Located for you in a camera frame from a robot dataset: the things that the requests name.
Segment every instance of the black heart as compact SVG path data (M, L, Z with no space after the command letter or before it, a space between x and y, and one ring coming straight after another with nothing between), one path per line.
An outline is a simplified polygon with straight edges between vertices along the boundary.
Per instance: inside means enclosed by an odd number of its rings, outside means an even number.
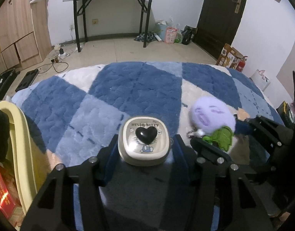
M136 129L137 138L144 144L151 144L157 136L157 129L155 127L139 127Z

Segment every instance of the door lock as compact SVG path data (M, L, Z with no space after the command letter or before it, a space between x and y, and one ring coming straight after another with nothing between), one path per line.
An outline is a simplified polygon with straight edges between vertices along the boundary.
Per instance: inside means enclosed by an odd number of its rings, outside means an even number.
M233 1L234 3L236 3L236 7L235 7L235 11L234 13L238 14L239 11L240 11L240 7L241 7L241 3L242 3L242 0L237 0L237 1Z

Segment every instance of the red package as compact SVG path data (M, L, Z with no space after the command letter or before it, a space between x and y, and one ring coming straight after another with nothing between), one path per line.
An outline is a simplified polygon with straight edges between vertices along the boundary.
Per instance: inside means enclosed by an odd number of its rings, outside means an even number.
M167 27L165 43L174 43L176 38L177 29L173 27Z
M23 216L15 179L0 166L0 210L15 227Z

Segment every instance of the table leg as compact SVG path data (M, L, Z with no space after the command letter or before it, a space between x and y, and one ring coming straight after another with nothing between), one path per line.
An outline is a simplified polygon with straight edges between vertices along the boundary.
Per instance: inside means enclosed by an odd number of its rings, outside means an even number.
M81 52L79 31L78 31L77 0L73 0L73 19L75 23L75 33L76 33L76 42L77 42L78 52Z
M139 34L141 34L141 32L142 32L144 5L145 5L145 0L143 0L142 6L141 6L141 19L140 19L140 30L139 30Z
M149 21L150 21L150 13L151 13L151 6L152 6L152 0L149 0L148 1L148 7L147 7L147 21L146 21L146 24L145 24L145 34L144 34L144 43L143 43L143 47L146 48L147 46L147 38L148 38L148 24L149 24Z
M83 2L83 9L82 9L82 12L83 12L83 29L84 29L84 38L85 38L85 42L88 41L88 36L87 36L87 33L86 33L86 17L85 17L85 3L86 1L82 1Z

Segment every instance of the hello kitty case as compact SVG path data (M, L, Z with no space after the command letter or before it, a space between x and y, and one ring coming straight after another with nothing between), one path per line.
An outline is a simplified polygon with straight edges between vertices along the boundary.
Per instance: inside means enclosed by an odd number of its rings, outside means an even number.
M167 127L157 118L132 117L120 128L118 147L120 156L131 165L158 165L165 161L170 151Z

